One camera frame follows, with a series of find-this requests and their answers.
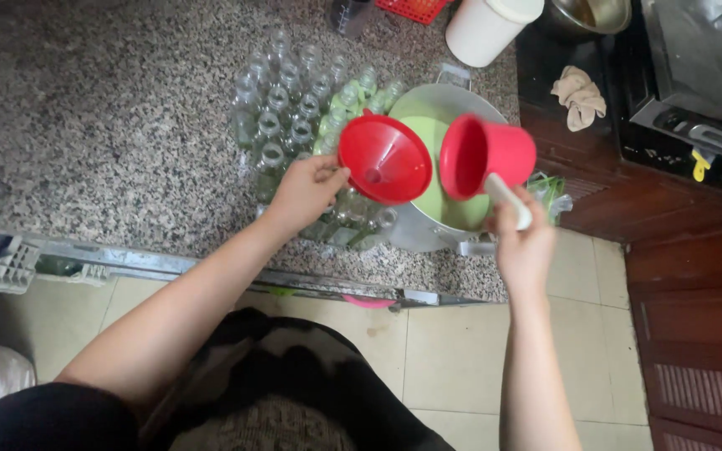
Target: metal bowl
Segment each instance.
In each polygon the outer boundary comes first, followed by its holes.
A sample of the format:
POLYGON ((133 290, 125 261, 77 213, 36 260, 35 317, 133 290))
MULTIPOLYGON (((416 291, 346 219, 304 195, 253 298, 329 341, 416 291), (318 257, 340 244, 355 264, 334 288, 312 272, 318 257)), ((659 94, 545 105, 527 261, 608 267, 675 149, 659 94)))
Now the metal bowl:
POLYGON ((614 35, 631 22, 631 0, 545 0, 536 23, 551 35, 568 41, 587 41, 614 35))

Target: granite countertop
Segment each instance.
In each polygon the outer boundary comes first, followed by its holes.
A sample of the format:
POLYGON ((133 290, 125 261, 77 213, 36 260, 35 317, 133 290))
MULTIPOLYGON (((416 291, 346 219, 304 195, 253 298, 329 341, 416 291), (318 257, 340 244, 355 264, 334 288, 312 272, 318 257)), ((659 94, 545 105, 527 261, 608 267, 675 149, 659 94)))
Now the granite countertop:
MULTIPOLYGON (((202 258, 256 212, 229 133, 229 88, 251 46, 283 26, 410 86, 453 62, 443 30, 375 9, 363 37, 329 30, 319 0, 0 3, 0 230, 202 258)), ((473 90, 518 123, 510 46, 473 90)), ((492 302, 492 258, 296 239, 267 269, 492 302)))

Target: person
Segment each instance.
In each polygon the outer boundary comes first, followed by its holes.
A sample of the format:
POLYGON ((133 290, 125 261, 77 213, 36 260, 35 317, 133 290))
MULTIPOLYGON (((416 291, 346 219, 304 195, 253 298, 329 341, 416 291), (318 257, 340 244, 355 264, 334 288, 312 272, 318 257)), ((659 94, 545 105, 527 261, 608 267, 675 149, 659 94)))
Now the person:
MULTIPOLYGON (((349 172, 336 166, 294 162, 258 220, 105 329, 54 382, 3 397, 0 450, 452 449, 339 333, 232 312, 266 261, 336 201, 349 172)), ((554 229, 515 192, 530 228, 517 232, 507 205, 488 222, 511 317, 500 446, 580 451, 545 294, 554 229)))

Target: red plastic basket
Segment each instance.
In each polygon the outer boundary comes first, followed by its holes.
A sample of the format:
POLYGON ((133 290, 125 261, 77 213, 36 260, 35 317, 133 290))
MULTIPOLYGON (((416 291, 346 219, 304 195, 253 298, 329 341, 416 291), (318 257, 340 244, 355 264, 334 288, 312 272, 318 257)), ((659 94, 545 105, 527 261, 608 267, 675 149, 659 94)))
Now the red plastic basket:
POLYGON ((428 25, 447 0, 375 0, 375 5, 403 17, 428 25))

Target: beige cloth rag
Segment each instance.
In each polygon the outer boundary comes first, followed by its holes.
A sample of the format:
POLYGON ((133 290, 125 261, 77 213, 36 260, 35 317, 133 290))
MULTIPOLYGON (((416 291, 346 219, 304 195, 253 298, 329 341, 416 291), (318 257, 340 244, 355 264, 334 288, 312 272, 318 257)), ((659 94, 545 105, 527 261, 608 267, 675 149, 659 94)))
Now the beige cloth rag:
POLYGON ((607 102, 601 96, 600 90, 585 71, 575 66, 564 68, 562 77, 554 83, 554 89, 550 93, 559 96, 559 104, 569 109, 567 128, 572 132, 592 125, 595 114, 598 117, 607 115, 607 102))

